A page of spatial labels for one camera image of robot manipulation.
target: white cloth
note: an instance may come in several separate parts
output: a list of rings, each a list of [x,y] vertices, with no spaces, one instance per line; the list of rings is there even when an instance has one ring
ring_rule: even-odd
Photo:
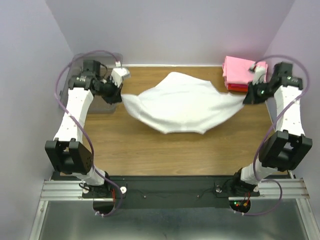
[[[210,81],[171,72],[140,95],[122,94],[128,113],[164,133],[207,130],[225,122],[243,107],[243,95],[218,92]]]

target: metal extrusion frame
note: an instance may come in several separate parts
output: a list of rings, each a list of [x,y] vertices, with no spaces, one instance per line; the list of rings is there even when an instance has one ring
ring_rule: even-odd
[[[296,199],[301,219],[309,240],[320,240],[320,231],[312,212],[309,194],[302,178],[296,179],[289,173],[291,179],[277,179],[283,190],[283,199]],[[39,240],[45,221],[48,203],[50,201],[92,201],[83,198],[83,190],[77,180],[49,180],[43,183],[39,205],[36,211],[29,240]],[[251,197],[254,200],[269,200],[279,198],[279,187],[274,182],[260,182],[258,184],[260,196]],[[241,200],[243,197],[229,197],[229,200]],[[112,198],[95,198],[95,201],[112,202]]]

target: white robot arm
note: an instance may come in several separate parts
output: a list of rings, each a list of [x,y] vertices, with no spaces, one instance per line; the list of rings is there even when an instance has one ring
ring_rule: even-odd
[[[90,186],[106,184],[96,171],[106,178],[109,176],[94,166],[92,153],[83,145],[83,133],[74,120],[84,127],[89,106],[96,95],[108,104],[121,102],[123,81],[130,76],[126,68],[116,67],[107,79],[103,79],[100,65],[98,61],[84,60],[85,71],[70,78],[66,106],[69,113],[64,114],[54,139],[45,144],[45,151],[56,171],[73,175]]]
[[[244,104],[259,104],[274,97],[279,115],[303,90],[301,78],[292,76],[293,65],[281,62],[275,65],[270,82],[250,84]],[[254,163],[238,173],[239,186],[252,189],[258,182],[277,171],[294,170],[312,147],[312,139],[305,137],[300,117],[300,100],[284,112],[276,122],[275,133],[259,151]]]

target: lavender wall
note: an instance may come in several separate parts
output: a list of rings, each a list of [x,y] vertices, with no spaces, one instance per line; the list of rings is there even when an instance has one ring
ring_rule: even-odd
[[[300,60],[308,69],[311,77],[309,92],[301,100],[301,118],[305,134],[313,139],[313,147],[294,171],[303,177],[310,193],[310,202],[320,225],[320,1],[296,0],[278,33],[269,46],[266,55],[285,54]],[[305,77],[296,67],[294,74]],[[269,102],[275,116],[275,105]]]
[[[138,65],[259,58],[294,1],[46,0],[75,54],[105,49]]]
[[[62,119],[54,81],[72,53],[43,0],[1,1],[0,29],[0,239],[27,240]]]

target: wooden tabletop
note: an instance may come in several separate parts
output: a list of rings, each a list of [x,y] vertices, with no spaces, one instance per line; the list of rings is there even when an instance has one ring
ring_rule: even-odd
[[[132,67],[123,93],[138,95],[180,72],[209,80],[226,92],[221,67]],[[162,134],[131,117],[123,104],[113,114],[88,114],[85,130],[95,164],[110,175],[233,175],[253,161],[271,125],[265,104],[246,105],[226,122],[198,133]]]

